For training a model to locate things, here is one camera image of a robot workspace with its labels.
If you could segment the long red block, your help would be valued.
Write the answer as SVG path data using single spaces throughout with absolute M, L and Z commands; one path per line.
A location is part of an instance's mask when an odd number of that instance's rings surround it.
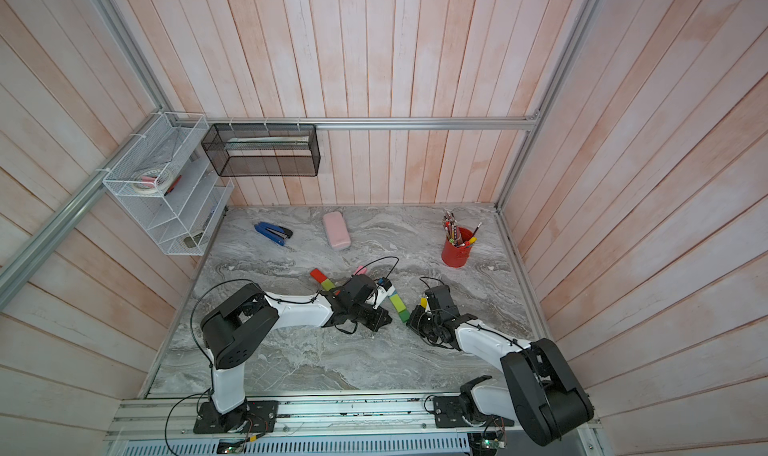
M 320 284 L 328 279 L 328 277 L 317 268 L 313 269 L 310 275 Z

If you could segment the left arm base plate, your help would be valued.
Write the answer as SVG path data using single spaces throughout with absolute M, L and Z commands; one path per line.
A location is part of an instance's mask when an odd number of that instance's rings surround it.
M 269 433 L 275 428 L 278 406 L 279 402 L 275 400 L 246 400 L 224 414 L 219 413 L 211 401 L 207 401 L 200 406 L 193 433 Z

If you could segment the red pencil cup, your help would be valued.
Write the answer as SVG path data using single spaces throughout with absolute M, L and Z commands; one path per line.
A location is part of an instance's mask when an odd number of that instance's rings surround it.
M 443 263 L 452 268 L 461 268 L 467 263 L 476 241 L 472 230 L 458 227 L 457 231 L 461 236 L 462 243 L 456 245 L 453 239 L 446 236 L 441 253 Z

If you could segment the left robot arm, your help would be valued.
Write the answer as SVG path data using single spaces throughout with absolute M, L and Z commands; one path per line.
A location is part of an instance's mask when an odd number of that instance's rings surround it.
M 344 284 L 313 295 L 278 295 L 253 281 L 211 310 L 200 322 L 200 345 L 212 368 L 211 402 L 224 416 L 243 407 L 244 364 L 274 329 L 333 328 L 360 325 L 372 332 L 392 322 L 383 302 L 395 294 L 387 278 L 350 277 Z

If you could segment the pink eraser case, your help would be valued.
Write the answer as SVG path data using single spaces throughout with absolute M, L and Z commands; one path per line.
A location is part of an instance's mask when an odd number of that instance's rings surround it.
M 323 225 L 329 245 L 334 250 L 346 249 L 351 245 L 351 237 L 340 211 L 326 213 L 323 216 Z

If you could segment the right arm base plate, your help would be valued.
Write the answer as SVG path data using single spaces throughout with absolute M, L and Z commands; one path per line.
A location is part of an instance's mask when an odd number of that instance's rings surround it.
M 514 427 L 516 425 L 514 420 L 481 413 L 465 395 L 432 395 L 429 400 L 431 408 L 428 412 L 434 416 L 435 425 L 438 428 Z

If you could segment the light green block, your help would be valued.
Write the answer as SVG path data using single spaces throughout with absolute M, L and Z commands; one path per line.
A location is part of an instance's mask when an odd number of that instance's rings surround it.
M 391 303 L 393 304 L 395 310 L 398 313 L 402 313 L 402 312 L 405 312 L 407 310 L 405 304 L 403 303 L 402 299 L 400 298 L 400 296 L 397 293 L 393 293 L 389 297 L 389 300 L 391 301 Z

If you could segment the black mesh basket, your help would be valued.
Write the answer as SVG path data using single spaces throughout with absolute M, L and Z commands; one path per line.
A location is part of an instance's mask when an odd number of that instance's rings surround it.
M 308 124 L 216 123 L 201 146 L 223 177 L 315 177 L 321 162 Z

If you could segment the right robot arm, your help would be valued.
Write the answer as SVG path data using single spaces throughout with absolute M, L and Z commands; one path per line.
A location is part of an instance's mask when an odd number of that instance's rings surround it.
M 481 375 L 456 396 L 431 396 L 425 409 L 439 428 L 518 424 L 537 445 L 546 446 L 594 418 L 594 406 L 554 341 L 519 339 L 476 316 L 462 314 L 446 285 L 425 291 L 406 324 L 433 347 L 476 356 L 504 379 Z

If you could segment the tape roll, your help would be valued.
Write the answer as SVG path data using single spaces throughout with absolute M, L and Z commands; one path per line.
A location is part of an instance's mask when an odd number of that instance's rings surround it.
M 130 183 L 130 187 L 138 195 L 165 194 L 172 182 L 173 174 L 170 170 L 154 167 L 141 171 L 136 179 Z

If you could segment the blue stapler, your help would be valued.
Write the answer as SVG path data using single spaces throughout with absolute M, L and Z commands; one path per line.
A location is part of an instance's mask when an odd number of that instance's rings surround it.
M 293 231 L 289 228 L 261 221 L 254 229 L 272 242 L 284 246 L 286 241 L 293 237 Z

